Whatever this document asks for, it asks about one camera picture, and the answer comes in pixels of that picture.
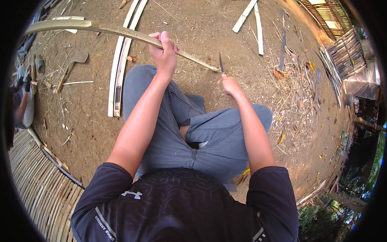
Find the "jeans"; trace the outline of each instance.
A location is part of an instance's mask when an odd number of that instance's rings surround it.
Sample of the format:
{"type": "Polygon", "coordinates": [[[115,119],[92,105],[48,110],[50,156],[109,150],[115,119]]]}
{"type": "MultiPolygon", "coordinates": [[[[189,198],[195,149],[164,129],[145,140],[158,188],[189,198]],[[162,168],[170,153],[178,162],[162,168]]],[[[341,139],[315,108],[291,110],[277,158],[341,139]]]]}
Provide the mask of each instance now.
{"type": "MultiPolygon", "coordinates": [[[[156,74],[153,65],[137,65],[127,74],[123,86],[125,121],[156,74]]],[[[272,122],[268,107],[253,104],[266,132],[272,122]]],[[[136,176],[152,169],[188,168],[199,170],[226,184],[247,168],[247,151],[238,108],[205,113],[203,98],[183,94],[174,81],[165,90],[156,129],[136,176]],[[180,126],[189,125],[185,142],[180,126]],[[193,149],[187,143],[206,143],[193,149]]]]}

